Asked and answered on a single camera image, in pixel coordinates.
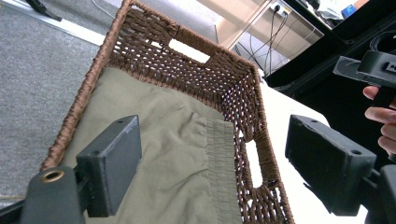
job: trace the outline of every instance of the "black cable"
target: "black cable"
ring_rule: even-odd
[[[291,27],[293,26],[293,24],[296,23],[296,22],[297,22],[297,20],[295,20],[295,21],[290,25],[288,31],[287,31],[285,34],[283,34],[282,38],[280,38],[279,42],[277,42],[277,45],[276,45],[276,47],[274,48],[274,50],[277,50],[277,47],[279,47],[280,42],[282,42],[282,40],[285,38],[285,36],[286,36],[286,35],[289,33],[289,31],[291,30]],[[256,58],[260,58],[260,57],[265,56],[265,55],[267,55],[267,54],[265,53],[265,54],[256,56]]]
[[[276,39],[277,35],[279,34],[279,31],[285,26],[287,18],[288,18],[288,16],[286,16],[286,17],[283,18],[283,21],[280,23],[279,27],[277,28],[277,31],[276,31],[276,33],[274,34],[274,36],[270,36],[270,39],[269,39],[267,42],[265,42],[264,44],[262,44],[261,47],[259,47],[256,51],[254,51],[253,54],[252,54],[253,56],[256,57],[256,53],[257,53],[260,49],[262,49],[262,48],[263,48],[266,44],[268,44],[270,41],[274,41],[274,40]],[[266,54],[266,53],[265,53],[265,54],[262,54],[262,55],[256,57],[256,59],[259,58],[259,57],[265,56],[265,55],[267,55],[267,54]]]
[[[242,45],[241,43],[239,43],[239,42],[238,42],[238,44],[239,44],[242,48],[244,48],[244,50],[247,52],[248,55],[252,56],[252,55],[250,54],[250,52],[245,48],[245,46],[243,46],[243,45]],[[254,60],[254,62],[260,67],[260,69],[262,70],[262,66],[259,64],[259,62],[257,62],[257,60],[256,60],[255,58],[253,58],[253,60]]]
[[[285,22],[283,23],[282,27],[286,24],[286,20],[287,20],[287,19],[288,19],[288,14],[286,13],[285,19],[284,19]],[[274,44],[274,41],[275,41],[275,39],[276,39],[276,36],[274,37],[273,41],[271,41],[270,49],[272,48],[272,45]],[[269,75],[269,76],[271,76],[271,73],[272,73],[271,65],[272,65],[272,50],[270,50],[270,75]]]
[[[272,32],[273,32],[273,30],[274,30],[274,16],[275,16],[275,12],[274,12],[273,18],[272,18],[272,20],[271,20],[271,34],[270,34],[270,36],[272,36]],[[267,56],[265,57],[265,60],[264,60],[264,69],[267,67],[268,53],[269,53],[270,50],[271,50],[271,45],[272,45],[272,41],[270,42],[270,47],[268,48]],[[262,70],[262,71],[264,72],[264,76],[265,76],[265,77],[268,77],[268,75],[266,74],[265,70]]]

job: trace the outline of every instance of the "gray carpet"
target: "gray carpet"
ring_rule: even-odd
[[[98,47],[6,7],[0,31],[0,206],[6,206],[15,202],[8,196],[25,194]]]
[[[91,0],[42,2],[58,16],[102,35],[112,22]],[[103,0],[95,2],[112,15],[117,10],[113,5],[120,5],[120,0],[111,1],[113,5]],[[218,15],[199,3],[183,2],[185,10],[180,10],[177,1],[143,2],[216,40],[213,24]],[[25,195],[98,49],[20,12],[0,7],[0,208]]]

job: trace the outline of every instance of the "electrical outlet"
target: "electrical outlet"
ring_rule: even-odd
[[[285,13],[290,14],[291,13],[291,8],[283,3],[282,1],[275,1],[270,8],[275,11],[275,7],[279,6],[279,11],[277,12],[277,14],[279,14],[281,17],[285,17]]]
[[[271,9],[273,10],[273,11],[275,11],[275,7],[276,6],[279,6],[279,11],[277,12],[277,14],[279,14],[280,16],[284,16],[283,15],[283,12],[285,11],[285,8],[284,7],[282,7],[282,5],[280,5],[280,3],[279,2],[274,2],[272,5],[271,5]]]

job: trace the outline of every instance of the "brown wicker basket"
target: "brown wicker basket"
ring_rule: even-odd
[[[176,39],[210,56],[199,63],[168,47]],[[157,42],[160,48],[151,45]],[[57,166],[105,66],[138,73],[141,81],[184,92],[217,109],[234,124],[237,200],[246,223],[293,223],[266,128],[255,65],[221,48],[167,17],[124,0],[104,44],[78,91],[42,170]],[[262,185],[253,188],[246,143],[254,140]]]

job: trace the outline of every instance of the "power cable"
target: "power cable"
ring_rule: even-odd
[[[250,54],[250,52],[247,50],[247,48],[245,48],[245,46],[243,46],[241,43],[238,42],[238,44],[247,52],[248,55],[252,56]],[[260,69],[262,70],[262,66],[259,64],[259,62],[257,62],[256,58],[253,57],[254,62],[260,67]]]
[[[309,35],[307,35],[307,36],[304,38],[304,40],[306,40],[309,36],[311,36],[316,30],[317,30],[317,28],[314,27],[314,29],[311,31],[311,33],[309,33]],[[282,62],[285,61],[286,59],[288,59],[288,58],[290,58],[290,57],[296,55],[297,53],[299,53],[303,48],[305,48],[305,46],[306,46],[307,44],[308,44],[308,43],[305,43],[298,51],[296,51],[295,53],[291,54],[290,56],[285,57],[284,59],[280,60],[280,62],[277,63],[277,64],[275,65],[275,67],[277,67],[280,63],[282,63]]]
[[[273,18],[272,18],[272,22],[271,22],[272,25],[271,25],[271,26],[273,26],[274,16],[275,16],[275,12],[274,12],[274,14],[273,14]],[[283,20],[282,20],[282,22],[280,23],[280,25],[279,25],[279,27],[278,27],[276,33],[274,34],[274,36],[270,36],[270,39],[269,39],[267,42],[263,43],[261,47],[259,47],[258,49],[256,49],[256,50],[252,53],[253,56],[255,56],[256,53],[257,53],[260,49],[262,49],[266,44],[268,44],[270,41],[272,41],[273,39],[276,38],[276,36],[277,36],[277,34],[279,33],[279,31],[283,28],[283,26],[285,26],[285,24],[286,24],[286,19],[287,19],[287,18],[283,18]]]
[[[296,22],[297,22],[297,20],[295,20],[295,21],[290,25],[288,31],[287,31],[285,34],[283,34],[282,38],[280,38],[279,42],[277,42],[276,47],[275,47],[273,50],[277,50],[277,47],[279,47],[280,42],[282,42],[282,40],[285,38],[285,36],[289,33],[291,27],[292,27],[292,26],[294,25],[294,23],[296,23]],[[264,53],[264,54],[262,54],[262,55],[256,56],[256,58],[260,58],[260,57],[265,56],[265,55],[267,55],[267,54]]]

